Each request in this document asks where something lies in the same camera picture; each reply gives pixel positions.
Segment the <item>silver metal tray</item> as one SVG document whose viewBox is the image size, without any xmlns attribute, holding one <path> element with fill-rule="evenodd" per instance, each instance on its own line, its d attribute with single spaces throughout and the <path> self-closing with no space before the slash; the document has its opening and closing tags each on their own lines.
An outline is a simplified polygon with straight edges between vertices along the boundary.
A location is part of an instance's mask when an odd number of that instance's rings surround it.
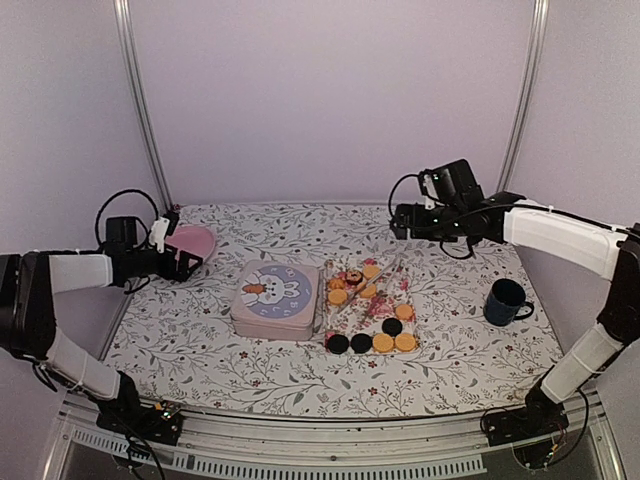
<svg viewBox="0 0 640 480">
<path fill-rule="evenodd" d="M 320 270 L 314 266 L 249 261 L 242 270 L 230 315 L 235 321 L 285 328 L 314 318 Z"/>
</svg>

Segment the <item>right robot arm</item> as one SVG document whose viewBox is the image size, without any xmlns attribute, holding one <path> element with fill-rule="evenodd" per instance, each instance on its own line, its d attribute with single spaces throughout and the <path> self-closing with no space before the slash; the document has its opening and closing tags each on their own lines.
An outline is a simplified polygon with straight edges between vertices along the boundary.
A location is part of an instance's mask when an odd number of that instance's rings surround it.
<svg viewBox="0 0 640 480">
<path fill-rule="evenodd" d="M 561 404 L 639 338 L 639 228 L 586 219 L 507 191 L 485 196 L 467 160 L 415 174 L 423 203 L 389 204 L 399 240 L 482 240 L 548 253 L 609 281 L 596 323 L 529 390 L 517 427 L 537 436 Z"/>
</svg>

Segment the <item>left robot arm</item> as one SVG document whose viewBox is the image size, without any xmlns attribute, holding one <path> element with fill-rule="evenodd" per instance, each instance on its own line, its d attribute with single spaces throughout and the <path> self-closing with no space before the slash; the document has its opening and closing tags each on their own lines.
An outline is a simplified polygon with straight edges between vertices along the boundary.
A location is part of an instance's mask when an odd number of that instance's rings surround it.
<svg viewBox="0 0 640 480">
<path fill-rule="evenodd" d="M 154 277 L 184 282 L 214 250 L 211 232 L 179 226 L 168 212 L 151 227 L 133 216 L 107 219 L 98 247 L 89 250 L 30 251 L 1 258 L 1 347 L 29 362 L 50 389 L 63 386 L 94 402 L 101 418 L 128 434 L 141 433 L 172 415 L 166 406 L 149 407 L 135 381 L 89 353 L 64 330 L 66 300 L 79 312 L 105 290 L 131 295 Z"/>
</svg>

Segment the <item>pink divided cookie tin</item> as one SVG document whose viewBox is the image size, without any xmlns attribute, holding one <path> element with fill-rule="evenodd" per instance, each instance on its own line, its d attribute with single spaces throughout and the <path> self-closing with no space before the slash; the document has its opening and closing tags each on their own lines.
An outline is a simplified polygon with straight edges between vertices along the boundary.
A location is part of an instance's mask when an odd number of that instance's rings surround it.
<svg viewBox="0 0 640 480">
<path fill-rule="evenodd" d="M 237 335 L 249 338 L 283 341 L 308 341 L 313 336 L 315 318 L 311 316 L 301 321 L 298 317 L 280 319 L 232 316 Z"/>
</svg>

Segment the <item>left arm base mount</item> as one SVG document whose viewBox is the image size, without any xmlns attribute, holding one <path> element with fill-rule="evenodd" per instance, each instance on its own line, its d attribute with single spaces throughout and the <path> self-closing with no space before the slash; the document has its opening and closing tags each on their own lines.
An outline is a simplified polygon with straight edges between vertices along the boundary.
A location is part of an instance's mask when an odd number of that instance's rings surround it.
<svg viewBox="0 0 640 480">
<path fill-rule="evenodd" d="M 119 407 L 113 402 L 98 402 L 98 427 L 122 435 L 136 435 L 146 441 L 176 446 L 181 436 L 184 417 L 155 407 Z"/>
</svg>

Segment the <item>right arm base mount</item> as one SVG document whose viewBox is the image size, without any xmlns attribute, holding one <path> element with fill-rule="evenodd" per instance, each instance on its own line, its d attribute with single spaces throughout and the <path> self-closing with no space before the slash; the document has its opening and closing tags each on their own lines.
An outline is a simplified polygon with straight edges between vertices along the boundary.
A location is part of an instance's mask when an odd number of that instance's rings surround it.
<svg viewBox="0 0 640 480">
<path fill-rule="evenodd" d="M 537 401 L 516 409 L 490 409 L 480 419 L 480 429 L 490 446 L 560 433 L 568 426 L 569 421 L 562 404 L 543 405 Z"/>
</svg>

